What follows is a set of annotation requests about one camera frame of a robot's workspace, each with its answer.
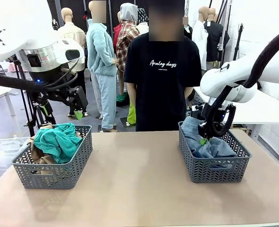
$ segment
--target teal cloth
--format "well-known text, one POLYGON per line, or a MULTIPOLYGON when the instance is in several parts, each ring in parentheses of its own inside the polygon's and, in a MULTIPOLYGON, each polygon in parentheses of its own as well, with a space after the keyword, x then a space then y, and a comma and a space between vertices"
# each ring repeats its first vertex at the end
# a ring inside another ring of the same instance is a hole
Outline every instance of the teal cloth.
POLYGON ((82 138, 76 136, 72 123, 57 124, 54 129, 40 129, 34 139, 34 145, 51 155, 58 164, 69 162, 81 142, 82 138))

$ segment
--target beige tabletop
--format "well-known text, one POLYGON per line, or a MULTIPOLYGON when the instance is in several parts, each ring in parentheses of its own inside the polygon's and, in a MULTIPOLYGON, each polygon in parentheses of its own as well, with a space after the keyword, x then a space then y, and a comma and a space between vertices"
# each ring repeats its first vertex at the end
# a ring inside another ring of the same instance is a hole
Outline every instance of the beige tabletop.
POLYGON ((72 190, 25 190, 0 178, 0 227, 143 227, 279 222, 279 166, 244 132, 253 157, 241 183, 194 184, 178 132, 94 133, 72 190))

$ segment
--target folded clothing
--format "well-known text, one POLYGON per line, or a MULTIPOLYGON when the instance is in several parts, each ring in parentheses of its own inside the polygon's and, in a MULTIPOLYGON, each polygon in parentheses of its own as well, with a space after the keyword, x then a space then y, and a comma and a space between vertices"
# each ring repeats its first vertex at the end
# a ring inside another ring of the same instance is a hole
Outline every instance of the folded clothing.
POLYGON ((181 130, 185 136, 189 148, 194 150, 196 158, 216 158, 216 157, 237 157, 237 154, 223 140, 213 137, 206 144, 201 145, 202 137, 198 133, 198 125, 202 123, 193 117, 186 117, 181 125, 181 130))
POLYGON ((69 162, 81 142, 82 138, 77 136, 72 123, 57 124, 55 128, 40 128, 34 139, 35 147, 50 155, 57 164, 69 162))

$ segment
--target gray plastic basket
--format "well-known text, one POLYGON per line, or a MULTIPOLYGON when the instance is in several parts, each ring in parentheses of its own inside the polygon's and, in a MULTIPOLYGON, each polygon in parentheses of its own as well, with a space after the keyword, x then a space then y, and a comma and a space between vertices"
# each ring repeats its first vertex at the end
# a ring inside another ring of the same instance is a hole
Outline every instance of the gray plastic basket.
POLYGON ((30 144, 13 161, 18 176, 27 189, 71 189, 76 185, 92 152, 90 125, 76 125, 83 141, 66 164, 36 164, 31 158, 30 144), (50 174, 37 174, 48 171, 50 174))
POLYGON ((179 148, 185 160, 191 181, 194 183, 240 182, 251 154, 229 131, 221 139, 226 141, 238 157, 196 158, 186 143, 179 122, 179 148))

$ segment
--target table leg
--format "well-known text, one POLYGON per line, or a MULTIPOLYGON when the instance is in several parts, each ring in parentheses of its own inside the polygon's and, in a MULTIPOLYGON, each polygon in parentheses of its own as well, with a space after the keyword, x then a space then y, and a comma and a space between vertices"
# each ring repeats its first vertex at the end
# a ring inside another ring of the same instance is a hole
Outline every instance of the table leg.
POLYGON ((260 125, 260 124, 255 124, 255 125, 253 126, 251 138, 252 138, 254 141, 257 141, 257 140, 258 140, 260 129, 261 129, 261 125, 260 125))
POLYGON ((10 115, 11 115, 11 116, 15 116, 16 113, 15 113, 15 110, 14 110, 13 105, 12 105, 12 103, 11 103, 9 94, 6 94, 6 95, 5 95, 5 98, 6 98, 6 102, 7 102, 9 111, 10 111, 10 115))

